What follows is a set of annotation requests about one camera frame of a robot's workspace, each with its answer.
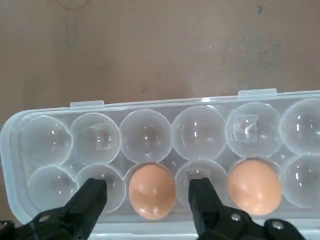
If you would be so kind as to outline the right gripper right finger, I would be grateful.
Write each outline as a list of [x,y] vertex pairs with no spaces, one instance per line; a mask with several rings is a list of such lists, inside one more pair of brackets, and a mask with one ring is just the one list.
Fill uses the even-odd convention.
[[189,205],[199,240],[304,240],[282,219],[255,223],[240,209],[224,205],[207,177],[189,181]]

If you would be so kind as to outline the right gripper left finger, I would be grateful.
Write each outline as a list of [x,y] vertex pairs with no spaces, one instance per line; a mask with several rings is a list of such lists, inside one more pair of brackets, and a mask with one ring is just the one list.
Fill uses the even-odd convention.
[[38,213],[30,222],[16,227],[0,222],[2,240],[87,240],[107,203],[107,183],[90,178],[62,207]]

